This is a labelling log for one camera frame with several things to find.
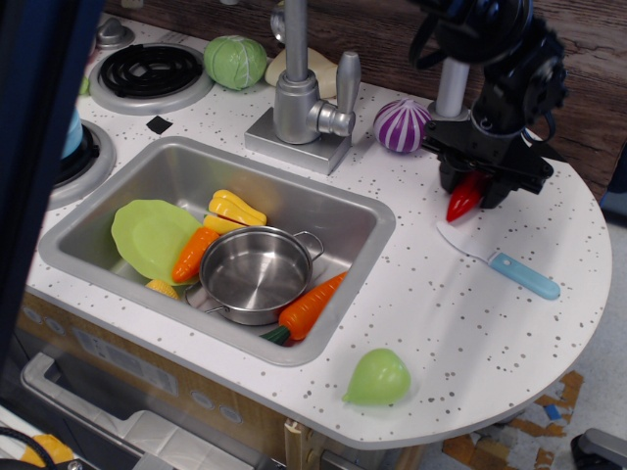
green plate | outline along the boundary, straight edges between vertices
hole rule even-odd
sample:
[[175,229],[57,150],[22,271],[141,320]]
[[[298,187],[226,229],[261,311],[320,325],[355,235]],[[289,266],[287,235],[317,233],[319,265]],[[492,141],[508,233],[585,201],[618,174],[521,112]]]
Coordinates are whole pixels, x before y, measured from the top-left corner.
[[137,272],[176,286],[171,277],[174,264],[200,227],[189,212],[166,201],[135,200],[116,212],[111,234],[120,256]]

metal pole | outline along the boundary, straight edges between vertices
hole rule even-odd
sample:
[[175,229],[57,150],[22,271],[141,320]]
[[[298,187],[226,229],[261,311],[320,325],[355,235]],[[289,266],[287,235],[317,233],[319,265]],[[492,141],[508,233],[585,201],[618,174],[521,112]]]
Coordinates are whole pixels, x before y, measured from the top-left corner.
[[307,0],[285,0],[286,78],[305,81],[308,75]]
[[435,103],[435,112],[438,116],[455,118],[462,112],[469,69],[468,64],[451,58],[444,61],[438,99]]

white countertop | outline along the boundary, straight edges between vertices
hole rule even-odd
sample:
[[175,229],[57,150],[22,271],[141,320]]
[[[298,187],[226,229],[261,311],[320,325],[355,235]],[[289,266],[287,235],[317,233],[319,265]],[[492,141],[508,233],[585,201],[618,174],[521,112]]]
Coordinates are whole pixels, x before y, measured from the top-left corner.
[[[124,22],[135,42],[167,31]],[[204,49],[207,41],[169,34]],[[100,53],[99,60],[107,53]],[[27,290],[348,446],[377,449],[440,441],[513,414],[558,379],[592,337],[607,298],[611,249],[601,210],[568,164],[540,195],[512,192],[496,209],[474,210],[456,226],[491,241],[560,285],[556,301],[523,289],[445,242],[435,228],[449,196],[438,161],[422,151],[398,155],[372,136],[378,110],[406,96],[363,84],[353,148],[330,175],[244,148],[244,132],[272,106],[273,88],[233,92],[216,85],[196,104],[162,115],[179,135],[385,203],[396,229],[337,333],[315,360],[273,365],[46,265],[35,254]],[[152,117],[121,116],[78,99],[82,119],[112,137],[118,171],[159,139]],[[47,212],[43,232],[76,204]],[[408,367],[410,392],[393,406],[344,403],[353,369],[375,348]]]

carrot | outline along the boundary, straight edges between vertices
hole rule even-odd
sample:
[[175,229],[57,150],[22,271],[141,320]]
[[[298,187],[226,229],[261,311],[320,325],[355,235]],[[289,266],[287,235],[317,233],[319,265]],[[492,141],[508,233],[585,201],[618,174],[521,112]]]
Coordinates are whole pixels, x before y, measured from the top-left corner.
[[185,282],[198,274],[203,254],[218,237],[217,232],[205,226],[196,230],[178,256],[178,261],[172,269],[172,280]]
[[335,291],[344,280],[346,272],[315,286],[281,311],[278,328],[262,335],[262,338],[282,345],[287,339],[305,339]]

oven door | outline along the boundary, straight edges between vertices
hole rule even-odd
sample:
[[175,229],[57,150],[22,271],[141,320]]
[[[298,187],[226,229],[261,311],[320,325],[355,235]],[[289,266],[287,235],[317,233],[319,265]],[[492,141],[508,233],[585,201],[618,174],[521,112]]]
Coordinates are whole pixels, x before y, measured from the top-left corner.
[[[28,341],[27,335],[14,336],[0,387],[3,404],[98,468],[282,467],[216,430],[195,427],[180,409],[70,354],[51,345],[39,344],[33,350]],[[168,418],[182,419],[194,433]]]

